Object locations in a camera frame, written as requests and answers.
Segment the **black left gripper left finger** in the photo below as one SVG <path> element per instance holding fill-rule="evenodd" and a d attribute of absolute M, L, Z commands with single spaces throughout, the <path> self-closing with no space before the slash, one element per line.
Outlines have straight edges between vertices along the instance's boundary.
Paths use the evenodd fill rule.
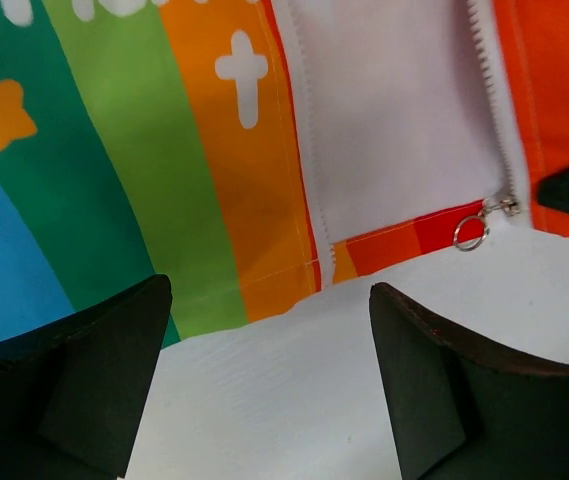
<path fill-rule="evenodd" d="M 171 304 L 154 275 L 0 342 L 0 479 L 126 475 Z"/>

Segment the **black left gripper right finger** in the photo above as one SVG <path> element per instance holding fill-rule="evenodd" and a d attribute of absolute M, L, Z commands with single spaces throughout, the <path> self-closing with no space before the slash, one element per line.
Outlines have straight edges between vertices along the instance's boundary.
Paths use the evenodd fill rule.
<path fill-rule="evenodd" d="M 369 312 L 405 479 L 569 479 L 569 364 L 378 283 Z"/>

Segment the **rainbow white red kids jacket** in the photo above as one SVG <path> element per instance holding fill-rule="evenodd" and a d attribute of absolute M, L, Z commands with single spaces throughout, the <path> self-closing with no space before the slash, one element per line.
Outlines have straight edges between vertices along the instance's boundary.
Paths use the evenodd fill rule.
<path fill-rule="evenodd" d="M 165 341 L 289 311 L 569 167 L 569 1 L 0 1 L 0 341 L 153 275 Z"/>

